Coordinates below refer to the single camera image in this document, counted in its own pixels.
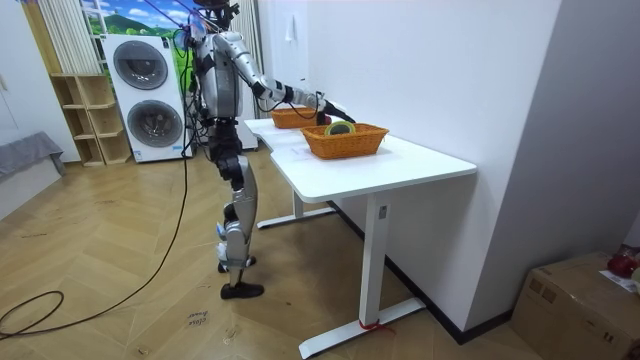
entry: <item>washing machine door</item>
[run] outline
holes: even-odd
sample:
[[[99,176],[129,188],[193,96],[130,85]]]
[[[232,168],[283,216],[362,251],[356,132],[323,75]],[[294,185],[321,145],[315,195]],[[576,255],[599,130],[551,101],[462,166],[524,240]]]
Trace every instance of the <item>washing machine door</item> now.
[[[167,80],[167,62],[153,46],[127,41],[116,48],[113,64],[122,80],[140,90],[153,90]]]
[[[137,103],[127,116],[129,133],[151,147],[175,144],[184,131],[180,114],[162,101],[145,100]]]

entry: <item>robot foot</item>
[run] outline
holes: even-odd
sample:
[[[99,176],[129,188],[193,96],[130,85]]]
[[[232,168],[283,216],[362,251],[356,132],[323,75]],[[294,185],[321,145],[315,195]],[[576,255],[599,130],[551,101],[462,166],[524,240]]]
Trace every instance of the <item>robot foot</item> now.
[[[258,284],[247,284],[239,282],[235,287],[225,284],[220,289],[220,297],[222,300],[229,299],[249,299],[262,295],[264,286]]]
[[[247,261],[247,267],[255,265],[258,262],[258,259],[256,259],[255,256],[249,256],[249,260]],[[221,263],[218,263],[218,272],[220,274],[226,274],[229,272],[229,270],[227,270],[227,267],[222,265]]]

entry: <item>table top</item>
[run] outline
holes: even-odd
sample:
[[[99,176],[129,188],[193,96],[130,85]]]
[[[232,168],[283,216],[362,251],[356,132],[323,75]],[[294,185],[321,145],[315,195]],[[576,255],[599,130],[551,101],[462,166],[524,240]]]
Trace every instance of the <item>table top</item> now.
[[[311,152],[300,129],[278,129],[271,119],[245,120],[271,149],[271,159],[307,203],[364,195],[473,174],[476,166],[449,155],[385,136],[378,153],[322,160]]]

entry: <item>wicker basket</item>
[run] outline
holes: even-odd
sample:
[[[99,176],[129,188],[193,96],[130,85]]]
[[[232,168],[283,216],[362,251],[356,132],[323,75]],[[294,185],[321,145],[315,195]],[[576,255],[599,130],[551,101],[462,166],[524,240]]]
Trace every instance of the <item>wicker basket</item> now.
[[[321,159],[339,159],[375,154],[387,129],[367,124],[354,124],[356,132],[351,134],[324,135],[326,126],[302,129],[311,152]]]
[[[316,125],[315,109],[296,108],[293,109],[276,109],[271,112],[273,122],[278,129],[293,129],[305,126]]]

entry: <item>stacked washer dryer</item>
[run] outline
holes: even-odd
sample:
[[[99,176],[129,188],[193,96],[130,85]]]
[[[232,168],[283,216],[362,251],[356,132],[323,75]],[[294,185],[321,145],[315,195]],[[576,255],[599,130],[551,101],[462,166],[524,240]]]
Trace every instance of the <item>stacked washer dryer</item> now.
[[[105,35],[102,46],[136,161],[181,158],[191,135],[170,39]]]

